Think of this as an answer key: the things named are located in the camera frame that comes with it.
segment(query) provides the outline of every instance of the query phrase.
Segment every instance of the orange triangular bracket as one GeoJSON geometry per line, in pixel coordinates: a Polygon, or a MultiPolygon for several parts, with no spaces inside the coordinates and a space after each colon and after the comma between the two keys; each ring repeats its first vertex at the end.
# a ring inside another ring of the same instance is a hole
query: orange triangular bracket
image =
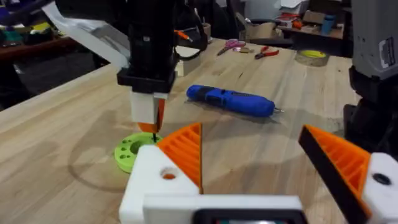
{"type": "Polygon", "coordinates": [[[362,201],[370,153],[313,126],[298,140],[329,188],[348,223],[365,223],[371,213],[362,201]]]}
{"type": "Polygon", "coordinates": [[[202,192],[201,123],[191,124],[168,135],[157,146],[202,192]]]}

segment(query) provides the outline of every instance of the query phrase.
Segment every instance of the label sticker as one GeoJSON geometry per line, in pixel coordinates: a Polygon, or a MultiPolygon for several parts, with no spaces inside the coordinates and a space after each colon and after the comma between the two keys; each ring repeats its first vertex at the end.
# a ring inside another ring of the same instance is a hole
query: label sticker
{"type": "Polygon", "coordinates": [[[392,37],[379,43],[380,62],[382,68],[388,68],[396,63],[394,54],[394,39],[392,37]]]}

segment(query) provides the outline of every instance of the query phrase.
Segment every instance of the blue container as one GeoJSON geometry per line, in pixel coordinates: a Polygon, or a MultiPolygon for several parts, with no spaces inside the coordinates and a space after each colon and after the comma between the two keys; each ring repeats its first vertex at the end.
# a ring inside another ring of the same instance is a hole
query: blue container
{"type": "Polygon", "coordinates": [[[336,18],[336,16],[334,16],[334,15],[325,15],[325,18],[323,19],[322,28],[321,28],[322,35],[330,34],[331,28],[335,24],[335,18],[336,18]]]}

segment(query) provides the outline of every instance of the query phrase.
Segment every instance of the gray machine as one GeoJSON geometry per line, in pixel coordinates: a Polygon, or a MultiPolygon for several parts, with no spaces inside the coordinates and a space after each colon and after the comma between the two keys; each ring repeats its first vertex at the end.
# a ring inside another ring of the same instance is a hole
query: gray machine
{"type": "Polygon", "coordinates": [[[349,77],[363,98],[344,108],[345,138],[398,155],[398,1],[352,0],[354,57],[349,77]]]}

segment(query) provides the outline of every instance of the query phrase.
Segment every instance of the pink scissors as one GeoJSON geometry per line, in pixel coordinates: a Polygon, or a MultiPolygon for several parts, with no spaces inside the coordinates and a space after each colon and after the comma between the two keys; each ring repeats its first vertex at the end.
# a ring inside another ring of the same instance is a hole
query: pink scissors
{"type": "Polygon", "coordinates": [[[244,47],[245,45],[246,45],[245,41],[239,41],[237,39],[229,39],[225,42],[225,47],[218,52],[217,56],[222,55],[227,50],[232,49],[234,47],[244,47]]]}

